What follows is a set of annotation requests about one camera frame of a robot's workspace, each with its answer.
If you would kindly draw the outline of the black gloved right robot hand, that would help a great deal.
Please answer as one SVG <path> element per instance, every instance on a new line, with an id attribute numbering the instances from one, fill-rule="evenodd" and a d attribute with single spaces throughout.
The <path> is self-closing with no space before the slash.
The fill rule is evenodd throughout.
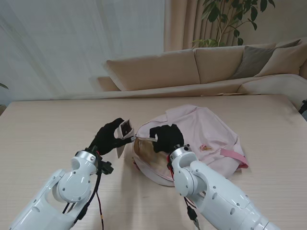
<path id="1" fill-rule="evenodd" d="M 150 138 L 157 137 L 153 142 L 153 149 L 156 153 L 172 153 L 177 148 L 184 146 L 184 138 L 176 124 L 156 126 L 150 129 Z"/>

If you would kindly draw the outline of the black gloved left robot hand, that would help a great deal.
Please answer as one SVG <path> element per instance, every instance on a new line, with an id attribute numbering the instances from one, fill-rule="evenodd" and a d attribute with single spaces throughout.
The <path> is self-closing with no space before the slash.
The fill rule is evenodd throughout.
<path id="1" fill-rule="evenodd" d="M 132 142 L 132 138 L 115 138 L 114 132 L 124 122 L 122 118 L 117 118 L 114 121 L 105 124 L 99 129 L 92 143 L 88 147 L 89 150 L 95 148 L 99 154 L 105 155 L 115 148 L 120 148 Z"/>

